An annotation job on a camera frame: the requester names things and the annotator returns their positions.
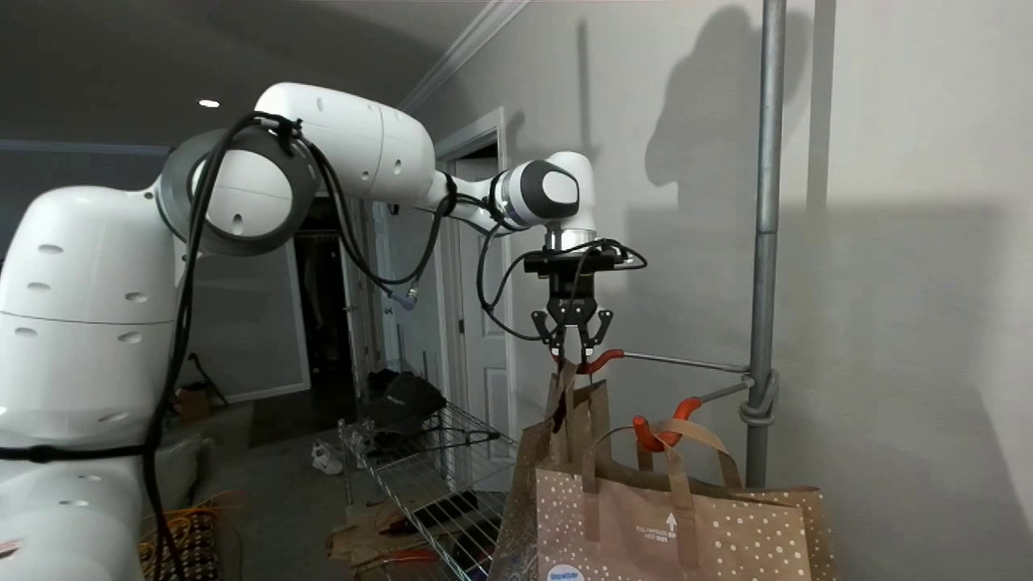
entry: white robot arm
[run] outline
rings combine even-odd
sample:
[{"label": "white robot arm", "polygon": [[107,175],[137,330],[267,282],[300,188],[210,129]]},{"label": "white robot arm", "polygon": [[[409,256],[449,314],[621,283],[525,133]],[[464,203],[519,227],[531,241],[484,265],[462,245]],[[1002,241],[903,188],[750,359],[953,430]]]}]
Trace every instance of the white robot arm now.
[{"label": "white robot arm", "polygon": [[471,185],[436,172],[425,129],[400,108],[307,84],[274,84],[254,108],[266,126],[188,138],[148,190],[66,188],[22,216],[0,270],[0,577],[143,577],[133,456],[155,449],[175,370],[188,283],[175,235],[228,256],[274,248],[322,177],[351,198],[449,206],[480,230],[544,227],[525,262],[549,276],[557,325],[536,317],[544,342],[562,356],[569,325],[580,344],[601,340],[603,325],[588,332],[591,273],[626,256],[594,245],[584,153]]}]

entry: wire shelf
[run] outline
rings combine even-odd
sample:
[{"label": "wire shelf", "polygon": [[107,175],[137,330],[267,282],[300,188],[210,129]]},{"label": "wire shelf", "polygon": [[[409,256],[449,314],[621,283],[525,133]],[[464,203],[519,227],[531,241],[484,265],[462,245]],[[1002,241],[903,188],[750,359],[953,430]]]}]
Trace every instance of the wire shelf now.
[{"label": "wire shelf", "polygon": [[420,439],[372,442],[344,427],[360,468],[400,505],[386,535],[420,532],[456,577],[488,581],[514,481],[514,439],[449,402]]}]

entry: ceiling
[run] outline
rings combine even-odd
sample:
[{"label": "ceiling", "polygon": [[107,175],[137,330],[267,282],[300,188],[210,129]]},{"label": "ceiling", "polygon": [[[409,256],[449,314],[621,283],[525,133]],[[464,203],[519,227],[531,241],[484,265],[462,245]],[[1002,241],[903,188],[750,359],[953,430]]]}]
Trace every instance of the ceiling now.
[{"label": "ceiling", "polygon": [[171,146],[280,77],[400,102],[484,4],[3,0],[0,138]]}]

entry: brown paper bag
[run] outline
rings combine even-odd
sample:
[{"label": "brown paper bag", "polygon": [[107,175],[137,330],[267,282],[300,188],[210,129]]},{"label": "brown paper bag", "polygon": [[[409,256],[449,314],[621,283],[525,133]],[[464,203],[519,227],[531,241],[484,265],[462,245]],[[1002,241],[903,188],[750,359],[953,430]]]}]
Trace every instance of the brown paper bag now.
[{"label": "brown paper bag", "polygon": [[[732,463],[719,439],[691,424],[665,424]],[[669,456],[669,473],[536,468],[541,577],[761,577],[814,581],[806,516],[797,504],[697,495]]]},{"label": "brown paper bag", "polygon": [[607,381],[579,391],[575,369],[566,364],[551,377],[546,419],[525,427],[519,436],[490,577],[536,577],[536,463],[575,468],[584,461],[584,449],[591,449],[584,442],[603,436],[607,424]]}]

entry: metal pole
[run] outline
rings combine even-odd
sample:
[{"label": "metal pole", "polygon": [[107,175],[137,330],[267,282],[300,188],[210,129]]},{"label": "metal pole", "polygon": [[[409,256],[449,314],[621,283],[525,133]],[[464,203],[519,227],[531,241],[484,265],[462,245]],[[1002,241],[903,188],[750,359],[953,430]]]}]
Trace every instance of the metal pole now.
[{"label": "metal pole", "polygon": [[777,257],[777,175],[782,175],[782,68],[784,0],[764,0],[761,20],[761,105],[760,105],[760,177],[755,177],[755,257],[751,257],[751,332],[743,405],[747,484],[761,486],[770,472],[770,424],[776,405],[771,334],[776,334],[776,257]]}]

